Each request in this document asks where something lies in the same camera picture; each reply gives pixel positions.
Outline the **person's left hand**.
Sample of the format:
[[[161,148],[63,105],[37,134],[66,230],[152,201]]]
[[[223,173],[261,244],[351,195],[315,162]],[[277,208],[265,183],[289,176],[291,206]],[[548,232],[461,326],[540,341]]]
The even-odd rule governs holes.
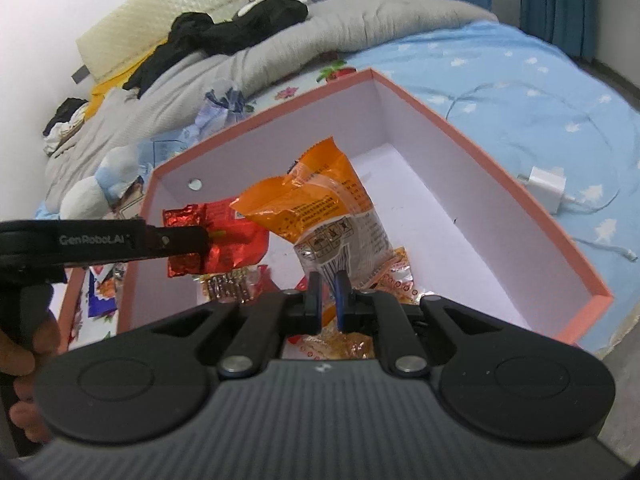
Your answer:
[[[32,351],[1,333],[1,371],[13,379],[12,391],[17,397],[9,407],[9,421],[30,442],[47,443],[51,440],[51,433],[34,401],[34,385],[40,368],[58,353],[60,343],[58,321],[50,310],[35,330]]]

